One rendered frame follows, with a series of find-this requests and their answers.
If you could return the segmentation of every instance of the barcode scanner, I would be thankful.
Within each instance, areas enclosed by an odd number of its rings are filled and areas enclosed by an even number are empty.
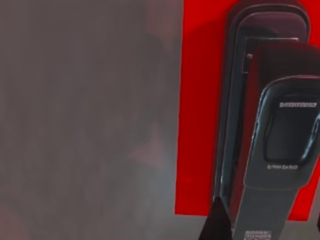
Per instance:
[[[227,21],[213,198],[232,239],[278,240],[320,150],[320,50],[295,0],[243,0]]]

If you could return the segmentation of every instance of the black device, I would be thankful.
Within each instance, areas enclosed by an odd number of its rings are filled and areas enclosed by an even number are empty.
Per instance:
[[[296,0],[243,0],[228,16],[213,202],[234,240],[278,240],[318,159],[320,51],[309,32]]]

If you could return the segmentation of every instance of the gray background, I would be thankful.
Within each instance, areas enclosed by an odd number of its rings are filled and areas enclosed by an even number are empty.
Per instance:
[[[173,214],[182,9],[0,1],[1,240],[197,239]]]

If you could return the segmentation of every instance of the red panel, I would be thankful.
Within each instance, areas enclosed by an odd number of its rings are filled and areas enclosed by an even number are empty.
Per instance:
[[[225,24],[236,2],[184,1],[176,214],[206,216],[211,205]],[[311,20],[310,43],[320,46],[320,1],[301,2]],[[305,220],[309,215],[319,176],[315,170],[299,192],[290,220]],[[308,204],[301,204],[302,198]]]

